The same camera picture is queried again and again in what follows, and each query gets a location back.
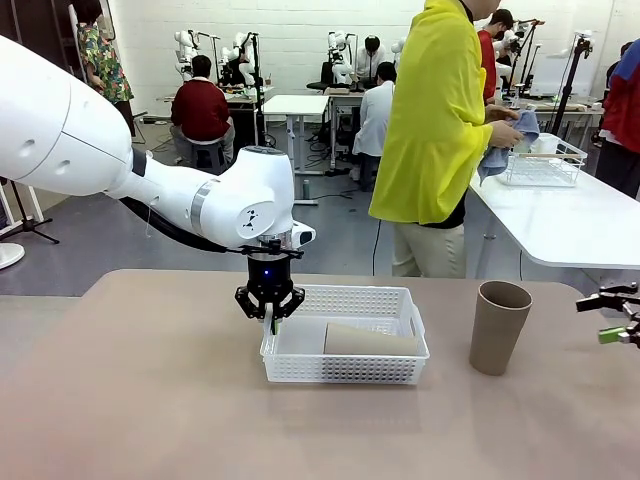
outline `white basket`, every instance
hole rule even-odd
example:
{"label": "white basket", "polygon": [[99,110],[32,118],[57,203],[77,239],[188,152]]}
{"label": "white basket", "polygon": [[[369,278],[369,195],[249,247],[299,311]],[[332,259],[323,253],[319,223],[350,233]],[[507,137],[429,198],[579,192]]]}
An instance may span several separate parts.
{"label": "white basket", "polygon": [[523,187],[574,187],[587,154],[552,135],[544,140],[551,140],[554,152],[511,154],[507,169],[496,177],[498,181]]}
{"label": "white basket", "polygon": [[[412,384],[429,358],[424,325],[406,288],[302,286],[306,299],[277,335],[265,325],[260,353],[270,382]],[[418,337],[418,356],[325,355],[328,323]]]}

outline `yellow cape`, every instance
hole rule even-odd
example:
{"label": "yellow cape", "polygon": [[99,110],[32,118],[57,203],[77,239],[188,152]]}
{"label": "yellow cape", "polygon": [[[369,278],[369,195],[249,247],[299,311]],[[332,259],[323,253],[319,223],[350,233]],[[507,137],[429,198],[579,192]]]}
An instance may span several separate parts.
{"label": "yellow cape", "polygon": [[427,0],[402,52],[371,216],[427,224],[453,212],[493,131],[481,59],[459,0]]}

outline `wire dish rack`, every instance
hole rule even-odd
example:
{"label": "wire dish rack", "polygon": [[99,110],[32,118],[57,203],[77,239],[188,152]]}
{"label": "wire dish rack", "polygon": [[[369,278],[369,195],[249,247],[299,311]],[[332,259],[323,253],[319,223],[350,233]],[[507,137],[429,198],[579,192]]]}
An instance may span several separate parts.
{"label": "wire dish rack", "polygon": [[[406,288],[306,285],[306,299],[260,353],[270,382],[417,384],[429,359],[420,312]],[[416,356],[326,355],[328,323],[417,337]]]}
{"label": "wire dish rack", "polygon": [[505,185],[523,187],[575,187],[585,165],[587,154],[553,135],[546,135],[544,144],[551,149],[509,155],[507,169],[496,178]]}

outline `floral shirt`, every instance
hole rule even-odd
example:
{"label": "floral shirt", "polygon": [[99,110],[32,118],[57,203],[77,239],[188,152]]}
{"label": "floral shirt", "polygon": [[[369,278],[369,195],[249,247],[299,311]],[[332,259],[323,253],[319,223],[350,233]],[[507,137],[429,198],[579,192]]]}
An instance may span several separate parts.
{"label": "floral shirt", "polygon": [[124,76],[116,50],[109,40],[100,35],[97,23],[78,26],[78,45],[84,66],[93,65],[96,76],[106,86],[104,90],[93,88],[111,103],[131,100],[131,86]]}

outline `person in white coat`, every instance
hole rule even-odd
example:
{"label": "person in white coat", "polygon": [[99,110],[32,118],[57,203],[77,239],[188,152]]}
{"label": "person in white coat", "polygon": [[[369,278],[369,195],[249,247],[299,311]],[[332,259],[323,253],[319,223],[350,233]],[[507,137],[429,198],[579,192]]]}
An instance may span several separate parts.
{"label": "person in white coat", "polygon": [[360,131],[356,134],[353,144],[353,154],[357,155],[357,166],[351,170],[352,180],[360,182],[362,190],[372,186],[373,167],[380,163],[382,157],[391,116],[396,76],[393,63],[382,62],[376,73],[378,86],[368,90],[362,97]]}
{"label": "person in white coat", "polygon": [[356,74],[365,85],[375,82],[375,74],[378,67],[384,62],[387,50],[380,44],[380,39],[375,36],[367,37],[364,47],[356,52]]}

